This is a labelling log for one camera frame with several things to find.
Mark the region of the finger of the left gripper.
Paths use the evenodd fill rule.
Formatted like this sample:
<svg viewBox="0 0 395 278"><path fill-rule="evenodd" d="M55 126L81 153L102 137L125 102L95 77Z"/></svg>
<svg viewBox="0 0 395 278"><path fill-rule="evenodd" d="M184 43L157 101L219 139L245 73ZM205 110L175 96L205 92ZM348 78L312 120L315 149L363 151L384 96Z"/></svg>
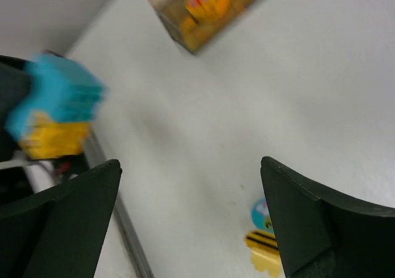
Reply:
<svg viewBox="0 0 395 278"><path fill-rule="evenodd" d="M10 160L19 149L5 130L5 124L10 112L31 90L31 77L23 70L25 63L23 59L1 56L1 161Z"/></svg>

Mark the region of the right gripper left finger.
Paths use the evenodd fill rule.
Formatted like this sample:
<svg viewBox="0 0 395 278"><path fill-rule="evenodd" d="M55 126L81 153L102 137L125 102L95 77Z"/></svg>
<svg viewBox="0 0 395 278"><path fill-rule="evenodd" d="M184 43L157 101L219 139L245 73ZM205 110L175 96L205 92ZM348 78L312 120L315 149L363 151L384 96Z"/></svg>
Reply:
<svg viewBox="0 0 395 278"><path fill-rule="evenodd" d="M93 277L120 178L112 159L1 205L1 277Z"/></svg>

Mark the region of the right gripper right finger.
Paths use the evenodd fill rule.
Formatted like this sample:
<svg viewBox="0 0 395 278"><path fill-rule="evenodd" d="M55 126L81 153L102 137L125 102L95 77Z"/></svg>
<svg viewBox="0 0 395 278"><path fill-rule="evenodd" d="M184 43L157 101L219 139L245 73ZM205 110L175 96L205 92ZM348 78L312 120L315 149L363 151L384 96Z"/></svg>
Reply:
<svg viewBox="0 0 395 278"><path fill-rule="evenodd" d="M286 277L394 277L394 208L315 182L271 157L260 174Z"/></svg>

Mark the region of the teal square lego brick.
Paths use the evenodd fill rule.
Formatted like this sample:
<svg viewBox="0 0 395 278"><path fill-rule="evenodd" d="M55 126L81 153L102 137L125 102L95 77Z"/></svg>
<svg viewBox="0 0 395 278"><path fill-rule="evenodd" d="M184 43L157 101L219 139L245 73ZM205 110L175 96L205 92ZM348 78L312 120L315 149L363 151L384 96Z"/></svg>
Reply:
<svg viewBox="0 0 395 278"><path fill-rule="evenodd" d="M17 140L27 135L35 112L44 112L58 123L92 121L107 91L84 66L63 57L35 54L24 70L32 77L31 92L6 122L6 129Z"/></svg>

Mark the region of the teal round printed lego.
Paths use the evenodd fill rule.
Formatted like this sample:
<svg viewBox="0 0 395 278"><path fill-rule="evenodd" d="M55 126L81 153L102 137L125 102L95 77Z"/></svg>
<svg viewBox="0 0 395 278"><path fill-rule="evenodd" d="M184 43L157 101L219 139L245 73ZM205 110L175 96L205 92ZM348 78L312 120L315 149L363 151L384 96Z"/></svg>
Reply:
<svg viewBox="0 0 395 278"><path fill-rule="evenodd" d="M273 233L273 225L265 198L259 199L252 206L251 218L256 228Z"/></svg>

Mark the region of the yellow square lego brick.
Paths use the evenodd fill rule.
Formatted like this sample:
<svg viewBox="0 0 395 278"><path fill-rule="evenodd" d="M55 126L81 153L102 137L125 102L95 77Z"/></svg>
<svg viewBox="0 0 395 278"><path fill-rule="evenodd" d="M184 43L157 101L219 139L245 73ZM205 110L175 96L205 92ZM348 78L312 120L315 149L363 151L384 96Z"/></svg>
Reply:
<svg viewBox="0 0 395 278"><path fill-rule="evenodd" d="M35 112L19 146L34 160L79 155L90 134L89 122L55 122L45 112Z"/></svg>

